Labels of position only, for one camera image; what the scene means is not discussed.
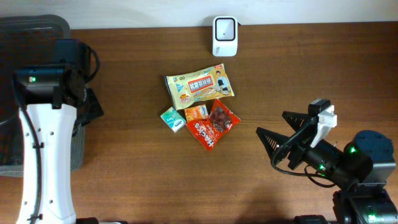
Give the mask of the red snack bag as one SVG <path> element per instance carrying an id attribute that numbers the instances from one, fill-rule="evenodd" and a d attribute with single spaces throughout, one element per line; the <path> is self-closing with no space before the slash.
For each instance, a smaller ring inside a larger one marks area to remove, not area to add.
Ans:
<path id="1" fill-rule="evenodd" d="M 206 119 L 189 121 L 187 128 L 207 151 L 211 151 L 219 140 L 240 122 L 241 119 L 238 116 L 216 99 L 210 115 Z"/>

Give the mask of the small orange packet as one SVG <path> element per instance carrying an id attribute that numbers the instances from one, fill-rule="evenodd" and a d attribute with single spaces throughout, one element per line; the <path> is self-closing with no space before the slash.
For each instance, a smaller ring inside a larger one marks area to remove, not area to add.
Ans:
<path id="1" fill-rule="evenodd" d="M 194 120 L 206 120 L 209 117 L 206 105 L 198 105 L 184 109 L 187 122 Z"/>

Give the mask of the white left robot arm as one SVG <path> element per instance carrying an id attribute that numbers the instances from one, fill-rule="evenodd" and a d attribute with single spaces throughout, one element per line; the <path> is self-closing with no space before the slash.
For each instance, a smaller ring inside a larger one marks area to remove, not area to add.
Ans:
<path id="1" fill-rule="evenodd" d="M 72 200 L 72 137 L 104 114 L 88 84 L 100 67 L 98 54 L 76 39 L 55 42 L 49 63 L 13 73 L 24 163 L 18 223 L 78 223 Z"/>

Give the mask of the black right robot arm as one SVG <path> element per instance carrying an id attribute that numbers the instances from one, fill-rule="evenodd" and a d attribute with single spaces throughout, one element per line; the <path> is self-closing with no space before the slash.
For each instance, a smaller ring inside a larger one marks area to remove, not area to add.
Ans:
<path id="1" fill-rule="evenodd" d="M 307 113 L 284 111 L 282 116 L 293 135 L 256 129 L 273 169 L 313 183 L 328 180 L 322 187 L 337 186 L 333 211 L 338 223 L 397 223 L 397 207 L 385 189 L 396 168 L 391 139 L 364 130 L 342 151 L 328 143 L 325 138 L 337 125 L 330 100 L 317 99 Z"/>

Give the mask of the beige wet wipes pack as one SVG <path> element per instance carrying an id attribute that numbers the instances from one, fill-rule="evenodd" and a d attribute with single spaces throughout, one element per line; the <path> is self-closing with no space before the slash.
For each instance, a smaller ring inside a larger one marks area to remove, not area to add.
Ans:
<path id="1" fill-rule="evenodd" d="M 184 110 L 199 101 L 235 96 L 223 63 L 164 78 L 175 110 Z"/>

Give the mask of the small green tissue pack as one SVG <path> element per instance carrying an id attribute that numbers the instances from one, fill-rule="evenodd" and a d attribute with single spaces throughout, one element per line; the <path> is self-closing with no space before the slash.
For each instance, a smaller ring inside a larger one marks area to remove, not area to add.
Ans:
<path id="1" fill-rule="evenodd" d="M 162 113 L 160 117 L 174 133 L 187 124 L 187 121 L 173 107 Z"/>

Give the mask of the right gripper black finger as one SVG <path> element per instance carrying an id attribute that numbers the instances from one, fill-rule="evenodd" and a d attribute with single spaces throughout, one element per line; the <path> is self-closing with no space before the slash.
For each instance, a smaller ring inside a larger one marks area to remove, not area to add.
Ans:
<path id="1" fill-rule="evenodd" d="M 284 111 L 282 117 L 294 131 L 309 128 L 311 126 L 310 116 L 305 113 Z"/>
<path id="2" fill-rule="evenodd" d="M 268 156 L 272 159 L 284 159 L 287 157 L 287 153 L 295 145 L 295 140 L 292 137 L 284 136 L 279 133 L 275 133 L 268 129 L 258 127 L 256 134 L 263 143 Z"/>

